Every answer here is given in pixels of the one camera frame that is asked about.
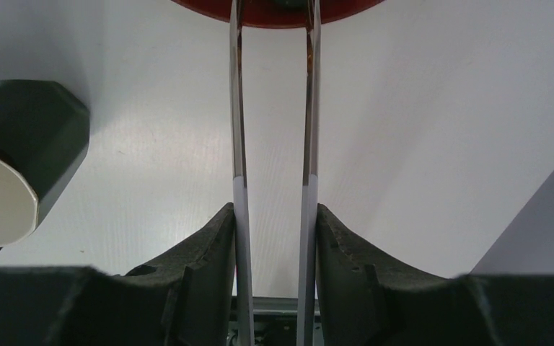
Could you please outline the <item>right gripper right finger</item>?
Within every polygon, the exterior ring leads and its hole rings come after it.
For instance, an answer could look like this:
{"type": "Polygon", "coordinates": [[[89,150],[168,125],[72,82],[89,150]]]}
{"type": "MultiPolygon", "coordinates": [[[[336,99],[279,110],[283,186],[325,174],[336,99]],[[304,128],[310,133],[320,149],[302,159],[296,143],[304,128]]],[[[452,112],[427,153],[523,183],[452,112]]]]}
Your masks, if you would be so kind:
{"type": "Polygon", "coordinates": [[[554,345],[554,275],[442,278],[317,210],[326,345],[554,345]]]}

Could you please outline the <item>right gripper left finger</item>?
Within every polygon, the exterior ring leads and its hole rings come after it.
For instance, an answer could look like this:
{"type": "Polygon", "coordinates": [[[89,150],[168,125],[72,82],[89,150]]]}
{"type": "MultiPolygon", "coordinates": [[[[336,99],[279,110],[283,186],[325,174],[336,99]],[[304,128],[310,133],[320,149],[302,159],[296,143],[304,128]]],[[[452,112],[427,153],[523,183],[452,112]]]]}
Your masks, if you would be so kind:
{"type": "Polygon", "coordinates": [[[0,345],[224,345],[234,206],[125,275],[0,267],[0,345]]]}

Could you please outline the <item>metal tongs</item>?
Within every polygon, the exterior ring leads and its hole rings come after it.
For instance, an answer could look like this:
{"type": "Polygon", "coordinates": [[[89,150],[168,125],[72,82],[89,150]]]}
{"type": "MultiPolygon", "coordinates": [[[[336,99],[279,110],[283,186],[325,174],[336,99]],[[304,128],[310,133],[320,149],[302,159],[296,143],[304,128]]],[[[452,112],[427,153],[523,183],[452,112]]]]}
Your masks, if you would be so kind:
{"type": "MultiPolygon", "coordinates": [[[[237,319],[241,345],[254,343],[250,221],[247,194],[245,124],[242,93],[243,1],[233,1],[229,19],[229,80],[232,126],[234,215],[236,219],[237,319]]],[[[307,86],[299,242],[296,344],[313,345],[315,323],[316,223],[321,65],[321,6],[306,5],[307,86]]]]}

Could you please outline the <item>black mug white inside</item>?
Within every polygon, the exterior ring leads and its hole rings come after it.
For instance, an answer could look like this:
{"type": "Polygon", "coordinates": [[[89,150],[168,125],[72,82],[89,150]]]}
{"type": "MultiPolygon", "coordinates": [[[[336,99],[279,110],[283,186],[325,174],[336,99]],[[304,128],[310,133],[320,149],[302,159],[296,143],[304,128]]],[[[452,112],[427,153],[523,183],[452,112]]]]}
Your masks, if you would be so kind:
{"type": "Polygon", "coordinates": [[[83,162],[90,112],[55,81],[0,81],[0,251],[32,234],[83,162]]]}

